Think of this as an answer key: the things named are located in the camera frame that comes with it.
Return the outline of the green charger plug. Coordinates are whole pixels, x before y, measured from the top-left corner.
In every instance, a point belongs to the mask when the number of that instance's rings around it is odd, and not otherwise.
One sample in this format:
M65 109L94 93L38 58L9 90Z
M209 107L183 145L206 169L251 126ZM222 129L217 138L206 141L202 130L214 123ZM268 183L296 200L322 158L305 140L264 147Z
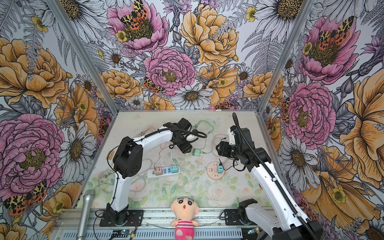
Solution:
M202 151L200 149L193 150L193 156L199 157L201 154L202 154Z

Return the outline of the teal charger plug dark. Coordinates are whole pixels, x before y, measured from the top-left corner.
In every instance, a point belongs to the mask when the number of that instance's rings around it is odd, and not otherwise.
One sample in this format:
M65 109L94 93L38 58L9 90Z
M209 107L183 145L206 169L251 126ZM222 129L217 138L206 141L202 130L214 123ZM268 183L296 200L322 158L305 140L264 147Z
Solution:
M224 167L222 164L218 164L218 170L217 170L218 174L222 174L224 172Z

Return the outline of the white blue power strip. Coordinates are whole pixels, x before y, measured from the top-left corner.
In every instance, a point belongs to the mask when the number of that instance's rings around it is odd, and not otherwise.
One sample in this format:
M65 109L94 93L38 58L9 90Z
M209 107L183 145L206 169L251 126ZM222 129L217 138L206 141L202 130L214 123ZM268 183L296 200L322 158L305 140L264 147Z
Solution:
M171 177L171 176L176 176L180 174L180 172L181 172L181 169L176 165L170 166L170 167L156 167L148 170L147 178L156 179L156 178Z

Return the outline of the pink charger plug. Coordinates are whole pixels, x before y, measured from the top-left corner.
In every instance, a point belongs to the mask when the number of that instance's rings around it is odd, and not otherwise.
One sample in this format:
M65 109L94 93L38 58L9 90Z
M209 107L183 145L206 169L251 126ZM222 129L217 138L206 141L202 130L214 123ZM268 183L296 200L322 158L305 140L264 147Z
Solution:
M163 175L163 173L164 173L163 168L154 168L154 175L155 176Z

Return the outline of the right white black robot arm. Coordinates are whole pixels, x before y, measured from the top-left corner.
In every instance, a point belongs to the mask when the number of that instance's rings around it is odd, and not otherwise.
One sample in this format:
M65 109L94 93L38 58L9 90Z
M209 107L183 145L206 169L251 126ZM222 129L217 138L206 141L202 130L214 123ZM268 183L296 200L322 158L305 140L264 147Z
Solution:
M242 164L243 170L255 177L275 212L271 214L256 200L248 199L239 204L241 220L255 223L273 240L319 240L323 234L321 224L296 204L269 154L264 148L256 148L250 130L241 128L236 113L232 117L229 141L221 141L216 150L219 156Z

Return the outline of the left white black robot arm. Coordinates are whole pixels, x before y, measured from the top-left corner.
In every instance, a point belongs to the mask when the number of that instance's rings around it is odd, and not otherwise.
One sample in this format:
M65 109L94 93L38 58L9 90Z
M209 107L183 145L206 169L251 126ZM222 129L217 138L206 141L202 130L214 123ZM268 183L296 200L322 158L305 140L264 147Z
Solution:
M197 139L206 139L206 133L192 130L191 123L182 118L178 123L165 123L161 128L152 133L139 138L125 137L116 146L113 156L113 171L115 173L115 183L113 195L107 204L101 217L101 227L132 226L129 217L137 221L140 226L144 212L142 210L129 210L129 192L133 177L142 168L143 156L146 152L165 142L171 142L171 146L178 147L183 154L190 153L192 143Z

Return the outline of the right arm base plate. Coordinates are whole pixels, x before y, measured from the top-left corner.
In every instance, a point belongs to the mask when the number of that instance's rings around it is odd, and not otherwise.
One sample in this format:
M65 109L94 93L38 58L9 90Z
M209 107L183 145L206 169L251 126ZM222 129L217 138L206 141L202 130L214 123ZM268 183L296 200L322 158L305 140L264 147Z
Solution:
M222 220L226 226L247 226L250 222L242 221L237 209L225 209L222 214Z

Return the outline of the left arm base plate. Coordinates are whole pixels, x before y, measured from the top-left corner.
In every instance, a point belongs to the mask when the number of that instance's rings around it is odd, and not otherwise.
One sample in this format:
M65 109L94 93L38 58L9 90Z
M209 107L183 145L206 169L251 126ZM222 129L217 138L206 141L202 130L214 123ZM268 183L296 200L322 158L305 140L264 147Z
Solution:
M105 211L100 220L101 227L140 227L144 210L123 210L120 213Z

